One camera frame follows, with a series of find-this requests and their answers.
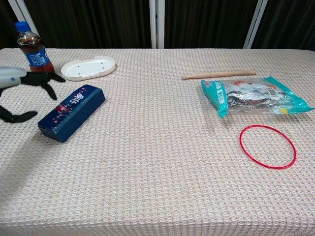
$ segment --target plastic bottle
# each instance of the plastic bottle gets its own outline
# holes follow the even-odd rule
[[[47,56],[40,36],[31,31],[31,28],[26,21],[15,23],[15,27],[20,33],[17,43],[29,61],[31,71],[54,72],[54,66]]]

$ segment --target plastic bag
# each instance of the plastic bag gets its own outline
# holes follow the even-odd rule
[[[295,114],[313,110],[274,77],[201,81],[202,89],[223,118],[228,113]]]

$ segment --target red rubber band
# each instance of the red rubber band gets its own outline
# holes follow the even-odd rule
[[[242,136],[244,134],[244,132],[250,128],[253,128],[253,127],[261,127],[261,128],[267,128],[267,129],[271,129],[273,131],[276,131],[277,133],[281,134],[282,136],[285,137],[285,139],[291,144],[292,148],[293,148],[293,152],[294,152],[294,158],[293,160],[287,164],[286,166],[268,166],[264,163],[261,163],[260,161],[257,161],[255,158],[253,158],[244,148],[243,146],[243,143],[242,143]],[[264,167],[267,167],[267,168],[270,168],[270,169],[277,169],[277,170],[281,170],[281,169],[285,169],[285,168],[288,168],[290,166],[292,166],[296,160],[296,149],[295,149],[295,146],[293,144],[293,142],[284,134],[282,133],[281,131],[273,128],[273,127],[270,127],[270,126],[267,126],[267,125],[262,125],[262,124],[253,124],[253,125],[250,125],[250,126],[247,126],[245,129],[242,130],[241,134],[240,134],[240,145],[241,145],[241,148],[243,149],[243,151],[245,152],[245,154],[251,159],[253,160],[254,162],[256,162],[257,164],[261,165],[261,166],[264,166]]]

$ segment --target black curtain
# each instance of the black curtain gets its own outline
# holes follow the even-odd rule
[[[0,49],[17,48],[18,33],[15,29],[17,18],[7,0],[0,1]]]
[[[243,48],[257,0],[166,0],[166,48]]]
[[[315,51],[315,0],[268,0],[252,48]]]
[[[150,48],[148,0],[25,0],[47,48]]]

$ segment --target white tray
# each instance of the white tray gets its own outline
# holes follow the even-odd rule
[[[68,62],[61,68],[61,73],[68,80],[80,81],[108,75],[114,68],[114,59],[100,56],[90,60],[73,60]]]

